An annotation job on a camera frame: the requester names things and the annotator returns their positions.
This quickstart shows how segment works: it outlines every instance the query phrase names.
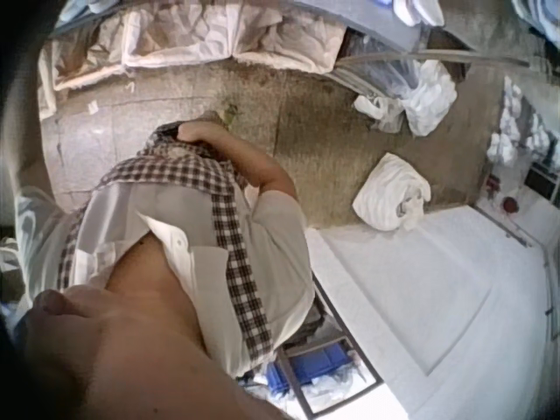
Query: plaid fabric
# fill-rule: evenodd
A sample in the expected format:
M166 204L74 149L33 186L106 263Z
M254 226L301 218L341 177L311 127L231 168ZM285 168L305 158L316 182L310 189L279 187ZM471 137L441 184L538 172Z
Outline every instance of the plaid fabric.
M226 272L229 296L249 357L256 366L270 357L273 348L235 205L233 183L240 181L240 186L244 186L246 181L235 172L231 162L221 158L205 143L177 142L174 138L181 123L174 122L156 129L144 149L136 157L115 166L94 191L117 182L142 182L174 184L210 194L216 240L229 253ZM70 284L78 233L87 208L88 203L73 215L59 264L59 289Z

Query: white shirt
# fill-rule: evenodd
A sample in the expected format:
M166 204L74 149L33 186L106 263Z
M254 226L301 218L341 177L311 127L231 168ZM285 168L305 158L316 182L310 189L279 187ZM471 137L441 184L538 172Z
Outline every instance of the white shirt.
M305 217L282 192L265 192L252 209L236 186L235 202L277 348L301 326L314 296ZM29 302L56 287L70 218L36 188L24 189L16 204ZM229 298L228 252L217 247L209 195L160 184L115 184L95 192L78 234L71 285L105 287L119 259L150 231L192 300L210 357L230 375L242 375L249 369L249 352Z

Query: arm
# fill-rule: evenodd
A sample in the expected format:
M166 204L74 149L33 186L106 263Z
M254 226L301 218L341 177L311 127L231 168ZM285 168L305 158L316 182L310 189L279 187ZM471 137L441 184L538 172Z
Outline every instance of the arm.
M24 186L36 186L53 196L46 170L37 100L39 52L32 48L20 55L15 77L8 86L2 115L1 152L8 167L14 194Z
M185 122L179 127L178 140L188 143L202 140L226 158L252 186L260 187L260 194L275 190L298 199L296 187L282 166L254 145L232 135L213 122Z

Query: tiled floor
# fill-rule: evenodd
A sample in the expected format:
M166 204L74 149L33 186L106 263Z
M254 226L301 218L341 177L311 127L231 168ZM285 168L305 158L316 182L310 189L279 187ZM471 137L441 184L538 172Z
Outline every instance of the tiled floor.
M472 68L437 130L414 139L408 128L398 135L370 131L370 120L351 107L355 94L315 75L229 60L141 70L71 92L58 114L43 123L45 158L56 199L72 210L159 124L234 105L231 130L291 173L310 225L344 225L356 221L352 200L387 151L430 181L429 209L475 201L498 122L502 81L503 74ZM93 100L99 111L90 115Z

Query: blue bin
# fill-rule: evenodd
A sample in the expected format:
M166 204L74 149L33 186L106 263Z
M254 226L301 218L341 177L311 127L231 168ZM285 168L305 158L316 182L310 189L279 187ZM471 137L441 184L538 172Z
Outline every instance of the blue bin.
M331 344L312 353L290 358L291 368L300 385L312 383L312 379L329 375L350 362L352 362L352 359L339 343ZM290 389L290 385L277 362L269 364L266 378L269 381L269 389L273 394L284 393Z

